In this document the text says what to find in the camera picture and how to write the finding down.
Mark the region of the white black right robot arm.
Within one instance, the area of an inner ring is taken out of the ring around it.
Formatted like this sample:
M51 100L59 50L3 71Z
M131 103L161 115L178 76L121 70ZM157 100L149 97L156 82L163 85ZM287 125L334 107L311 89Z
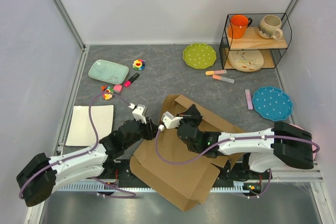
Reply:
M314 167L312 135L292 124L275 122L273 127L261 131L227 133L201 131L198 127L203 117L195 105L177 116L177 135L189 151L208 158L247 154L247 162L240 166L245 178L283 165L296 169Z

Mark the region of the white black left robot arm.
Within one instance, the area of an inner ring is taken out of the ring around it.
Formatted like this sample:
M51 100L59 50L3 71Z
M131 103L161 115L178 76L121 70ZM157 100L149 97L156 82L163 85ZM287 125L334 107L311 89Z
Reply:
M16 177L20 199L26 206L40 204L57 189L82 179L102 176L111 178L116 160L139 140L153 140L158 126L150 118L146 122L125 121L117 130L97 144L66 155L35 155Z

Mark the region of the brown cardboard box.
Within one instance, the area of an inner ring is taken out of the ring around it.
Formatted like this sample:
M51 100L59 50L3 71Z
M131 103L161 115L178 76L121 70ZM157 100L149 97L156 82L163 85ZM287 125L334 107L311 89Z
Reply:
M164 130L158 140L144 140L130 159L131 172L162 197L187 211L203 204L227 161L235 165L241 153L217 158L196 157L179 139L176 129Z

